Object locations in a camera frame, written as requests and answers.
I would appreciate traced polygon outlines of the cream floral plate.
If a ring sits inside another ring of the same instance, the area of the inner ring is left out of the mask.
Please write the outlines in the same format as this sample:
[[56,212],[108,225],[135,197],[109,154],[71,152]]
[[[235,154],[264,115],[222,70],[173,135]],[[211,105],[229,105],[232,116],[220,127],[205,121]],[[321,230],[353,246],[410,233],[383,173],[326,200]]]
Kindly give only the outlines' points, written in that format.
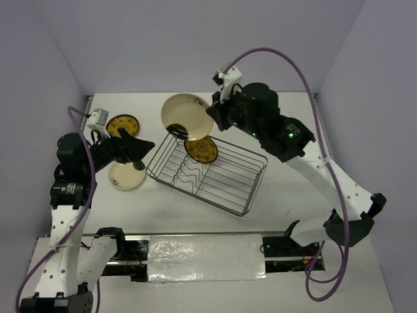
[[109,170],[109,181],[113,188],[129,191],[137,188],[146,176],[145,169],[137,171],[131,164],[114,163]]
[[213,128],[214,120],[206,113],[207,108],[208,102],[201,97],[179,93],[164,102],[160,117],[171,135],[192,142],[204,138]]

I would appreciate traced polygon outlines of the yellow patterned plate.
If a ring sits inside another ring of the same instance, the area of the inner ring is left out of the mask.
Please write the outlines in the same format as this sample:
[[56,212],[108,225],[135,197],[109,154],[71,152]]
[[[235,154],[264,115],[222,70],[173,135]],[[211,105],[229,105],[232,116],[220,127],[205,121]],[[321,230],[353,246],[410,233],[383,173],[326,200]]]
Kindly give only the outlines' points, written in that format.
[[202,164],[213,163],[218,158],[218,147],[209,136],[196,141],[186,140],[184,148],[193,160]]
[[121,137],[118,131],[120,128],[125,129],[129,135],[136,136],[140,131],[140,124],[133,115],[122,114],[112,117],[106,125],[106,131],[110,136]]

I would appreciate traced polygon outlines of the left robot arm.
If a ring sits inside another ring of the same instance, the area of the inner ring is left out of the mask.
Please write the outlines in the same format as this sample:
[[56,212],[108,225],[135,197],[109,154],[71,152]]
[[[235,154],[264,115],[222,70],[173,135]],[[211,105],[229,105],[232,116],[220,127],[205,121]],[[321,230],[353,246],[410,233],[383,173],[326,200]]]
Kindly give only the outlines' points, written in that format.
[[96,190],[96,173],[110,163],[135,166],[155,144],[120,129],[118,137],[99,138],[89,145],[84,135],[72,132],[57,142],[59,164],[50,190],[50,250],[29,271],[27,283],[38,268],[41,276],[30,297],[16,297],[17,312],[91,312],[93,297],[110,259],[126,256],[128,244],[121,228],[100,228],[84,258],[82,237]]

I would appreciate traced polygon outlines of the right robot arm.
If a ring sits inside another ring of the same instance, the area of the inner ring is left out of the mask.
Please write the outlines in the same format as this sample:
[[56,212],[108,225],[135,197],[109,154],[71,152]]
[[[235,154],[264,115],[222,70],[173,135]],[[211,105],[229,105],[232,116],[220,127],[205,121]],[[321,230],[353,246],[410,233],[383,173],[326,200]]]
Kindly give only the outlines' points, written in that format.
[[264,83],[251,83],[223,100],[217,91],[206,112],[219,130],[236,127],[258,140],[262,149],[304,176],[332,205],[327,215],[290,224],[283,240],[288,254],[328,240],[353,247],[369,235],[386,198],[354,182],[321,150],[308,127],[282,115],[277,92]]

